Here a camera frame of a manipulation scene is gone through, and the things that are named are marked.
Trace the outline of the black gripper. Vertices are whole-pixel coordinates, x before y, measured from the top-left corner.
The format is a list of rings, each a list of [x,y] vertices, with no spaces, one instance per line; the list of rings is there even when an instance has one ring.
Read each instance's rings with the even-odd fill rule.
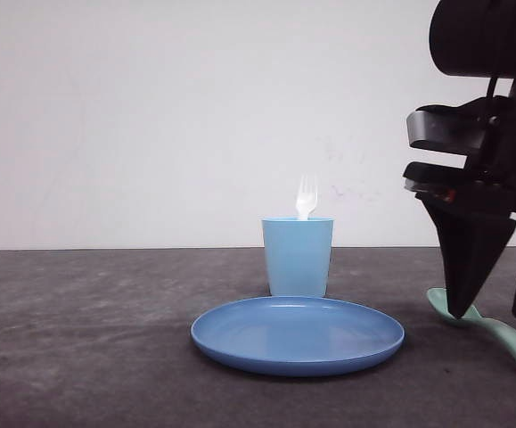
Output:
[[[516,212],[516,89],[507,96],[485,96],[460,106],[427,105],[417,110],[439,106],[475,113],[484,121],[492,115],[501,120],[488,130],[480,155],[461,155],[462,167],[413,161],[404,172],[406,189],[439,199],[423,198],[422,204],[438,233],[448,312],[459,319],[516,228],[510,213]],[[512,313],[516,317],[516,292]]]

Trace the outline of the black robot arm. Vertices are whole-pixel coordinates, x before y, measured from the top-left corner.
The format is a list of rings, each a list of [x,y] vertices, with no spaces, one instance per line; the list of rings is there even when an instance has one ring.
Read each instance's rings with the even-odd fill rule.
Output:
[[[488,90],[460,106],[422,106],[406,121],[413,148],[465,157],[460,168],[412,162],[404,173],[437,228],[447,307],[459,318],[516,227],[516,1],[442,1],[429,41],[447,75],[512,81],[508,95]]]

